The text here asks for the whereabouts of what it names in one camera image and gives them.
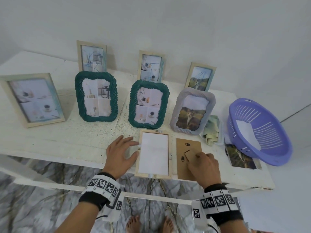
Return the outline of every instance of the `green cloth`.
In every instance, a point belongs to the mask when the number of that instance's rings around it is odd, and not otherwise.
[[[209,146],[218,141],[219,135],[219,118],[216,115],[211,115],[203,131],[203,137]]]

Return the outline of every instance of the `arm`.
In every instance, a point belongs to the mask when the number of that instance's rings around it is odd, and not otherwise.
[[[196,157],[199,159],[197,165],[190,163],[187,159],[187,167],[198,184],[204,188],[204,192],[227,189],[222,184],[219,164],[214,156],[201,152]],[[239,211],[220,212],[211,214],[211,217],[220,227],[221,233],[248,233]]]
[[[138,142],[131,141],[133,137],[123,139],[118,137],[106,149],[107,160],[103,168],[103,175],[118,179],[134,164],[138,152],[133,153],[129,159],[125,159],[124,153],[130,146],[138,145]],[[86,192],[81,196],[79,204],[68,215],[55,233],[89,233],[94,225],[100,207],[107,204],[108,200],[100,194]]]

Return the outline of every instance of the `foot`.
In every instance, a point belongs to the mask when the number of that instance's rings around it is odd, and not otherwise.
[[[126,224],[126,233],[139,233],[140,225],[139,216],[131,216]]]
[[[168,216],[165,216],[160,233],[172,233],[174,230],[174,224]]]

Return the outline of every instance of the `hand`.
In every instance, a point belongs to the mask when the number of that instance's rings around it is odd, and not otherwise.
[[[116,180],[126,173],[138,157],[138,151],[134,152],[129,159],[125,159],[124,157],[127,148],[139,144],[137,141],[131,140],[133,140],[132,136],[123,139],[123,135],[121,135],[106,149],[107,160],[103,172],[114,176]]]
[[[221,184],[219,165],[214,156],[200,152],[196,157],[199,159],[198,165],[192,164],[187,159],[187,167],[199,185],[205,189],[213,184]]]

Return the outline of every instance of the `plastic basket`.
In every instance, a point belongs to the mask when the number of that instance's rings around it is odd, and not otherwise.
[[[261,150],[243,137],[236,120],[252,125]],[[246,98],[234,101],[229,106],[227,125],[231,142],[245,155],[274,166],[281,166],[289,161],[293,152],[289,137],[278,119],[259,103]]]

